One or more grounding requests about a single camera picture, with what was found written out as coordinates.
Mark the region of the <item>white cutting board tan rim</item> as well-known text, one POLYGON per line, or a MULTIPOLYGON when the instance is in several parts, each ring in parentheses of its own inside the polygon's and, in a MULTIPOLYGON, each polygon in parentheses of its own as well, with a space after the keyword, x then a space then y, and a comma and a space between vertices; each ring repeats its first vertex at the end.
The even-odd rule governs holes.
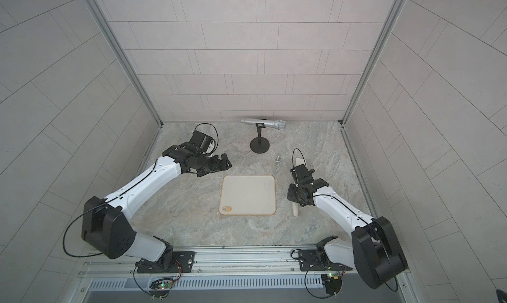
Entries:
POLYGON ((219 213, 224 216, 271 216, 276 213, 275 178, 266 176, 225 176, 219 213))

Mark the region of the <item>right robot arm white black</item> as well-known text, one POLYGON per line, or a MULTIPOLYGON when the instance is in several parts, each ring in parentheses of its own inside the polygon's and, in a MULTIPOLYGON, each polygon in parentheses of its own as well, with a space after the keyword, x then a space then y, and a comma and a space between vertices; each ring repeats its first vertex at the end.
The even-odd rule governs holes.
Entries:
POLYGON ((301 207, 314 206, 329 215, 351 237, 346 246, 336 236, 316 245, 312 261, 324 269, 341 265, 355 270, 370 288, 376 289, 408 268, 408 262, 391 222, 363 213, 340 197, 325 180, 314 179, 314 170, 301 164, 290 170, 287 199, 301 207))

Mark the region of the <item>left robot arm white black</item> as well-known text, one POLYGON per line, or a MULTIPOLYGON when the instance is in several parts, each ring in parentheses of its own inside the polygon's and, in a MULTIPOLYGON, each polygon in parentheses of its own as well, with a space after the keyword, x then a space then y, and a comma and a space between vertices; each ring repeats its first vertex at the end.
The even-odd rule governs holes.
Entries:
POLYGON ((179 175, 195 171, 202 177, 231 167, 226 154, 207 156, 197 148, 173 145, 124 187, 102 199, 92 197, 86 202, 81 238, 110 259, 123 255, 140 258, 166 271, 172 266, 172 245, 136 232, 130 220, 159 189, 179 175))

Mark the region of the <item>right green circuit board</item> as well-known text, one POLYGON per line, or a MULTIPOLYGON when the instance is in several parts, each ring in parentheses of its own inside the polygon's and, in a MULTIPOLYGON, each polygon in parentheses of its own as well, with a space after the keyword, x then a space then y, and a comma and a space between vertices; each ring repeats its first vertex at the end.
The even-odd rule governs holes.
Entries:
POLYGON ((323 288, 327 296, 336 296, 341 292, 343 285, 342 277, 340 275, 321 275, 323 288))

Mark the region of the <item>green circuit board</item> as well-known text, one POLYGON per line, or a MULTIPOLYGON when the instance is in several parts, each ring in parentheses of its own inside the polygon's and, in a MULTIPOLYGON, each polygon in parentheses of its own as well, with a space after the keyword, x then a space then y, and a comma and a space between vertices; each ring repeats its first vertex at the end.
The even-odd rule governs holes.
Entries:
POLYGON ((174 286, 174 279, 165 277, 153 281, 149 286, 149 294, 155 298, 163 299, 168 296, 174 286))
POLYGON ((336 296, 341 292, 343 285, 342 277, 340 275, 321 275, 323 288, 327 296, 336 296))

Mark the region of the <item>left green circuit board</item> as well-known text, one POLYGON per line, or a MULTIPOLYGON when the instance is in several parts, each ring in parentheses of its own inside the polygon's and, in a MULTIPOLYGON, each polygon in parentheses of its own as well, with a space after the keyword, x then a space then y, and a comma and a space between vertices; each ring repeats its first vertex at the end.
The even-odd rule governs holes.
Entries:
POLYGON ((155 298, 163 299, 168 296, 174 286, 174 279, 165 277, 153 281, 149 286, 149 294, 155 298))

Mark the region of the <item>black microphone stand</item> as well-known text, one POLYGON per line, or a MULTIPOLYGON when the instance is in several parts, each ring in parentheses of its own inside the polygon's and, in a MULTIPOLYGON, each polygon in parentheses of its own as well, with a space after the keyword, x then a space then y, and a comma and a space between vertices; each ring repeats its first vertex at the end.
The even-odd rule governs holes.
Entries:
POLYGON ((261 136, 261 132, 265 129, 264 123, 256 123, 257 137, 250 142, 250 148, 254 153, 263 154, 269 150, 269 141, 261 136))

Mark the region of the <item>silver microphone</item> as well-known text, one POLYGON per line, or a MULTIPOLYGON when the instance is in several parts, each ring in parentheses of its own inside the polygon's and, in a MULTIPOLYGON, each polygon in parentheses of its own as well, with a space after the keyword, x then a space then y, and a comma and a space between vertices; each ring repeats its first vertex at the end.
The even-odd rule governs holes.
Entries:
POLYGON ((284 130, 287 127, 287 123, 283 120, 273 121, 273 120, 266 120, 266 119, 250 119, 245 118, 241 120, 241 123, 246 125, 254 125, 256 127, 262 126, 265 128, 274 128, 276 130, 284 130))

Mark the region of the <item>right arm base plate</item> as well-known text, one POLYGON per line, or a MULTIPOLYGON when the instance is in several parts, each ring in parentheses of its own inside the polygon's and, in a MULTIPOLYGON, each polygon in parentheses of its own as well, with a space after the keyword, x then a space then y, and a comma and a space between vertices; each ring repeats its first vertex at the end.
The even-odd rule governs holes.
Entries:
POLYGON ((344 265, 340 263, 326 262, 321 259, 316 250, 294 249, 291 258, 296 260, 302 272, 307 272, 310 268, 313 271, 343 271, 344 265))

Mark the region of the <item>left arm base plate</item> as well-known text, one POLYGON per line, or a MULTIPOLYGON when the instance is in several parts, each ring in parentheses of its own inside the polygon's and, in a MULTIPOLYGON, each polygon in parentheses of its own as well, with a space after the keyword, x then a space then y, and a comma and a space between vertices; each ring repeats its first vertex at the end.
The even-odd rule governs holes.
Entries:
POLYGON ((138 273, 190 273, 195 260, 194 251, 173 251, 157 262, 141 259, 135 264, 138 273))

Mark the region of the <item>aluminium rail frame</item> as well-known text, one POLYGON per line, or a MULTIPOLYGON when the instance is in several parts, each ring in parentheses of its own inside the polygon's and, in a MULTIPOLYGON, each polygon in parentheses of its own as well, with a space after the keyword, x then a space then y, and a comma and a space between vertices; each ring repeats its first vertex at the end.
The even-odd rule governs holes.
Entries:
MULTIPOLYGON (((290 254, 294 249, 316 250, 319 257, 326 262, 344 265, 343 271, 356 273, 353 249, 347 242, 333 240, 331 249, 337 251, 335 259, 324 255, 315 246, 202 246, 175 248, 174 251, 194 251, 195 260, 190 273, 184 276, 198 275, 249 275, 249 274, 291 274, 305 273, 300 270, 296 260, 290 254)), ((123 255, 117 259, 109 259, 104 255, 85 258, 81 272, 112 275, 132 273, 140 258, 123 255)), ((323 273, 341 273, 342 271, 321 271, 323 273)))

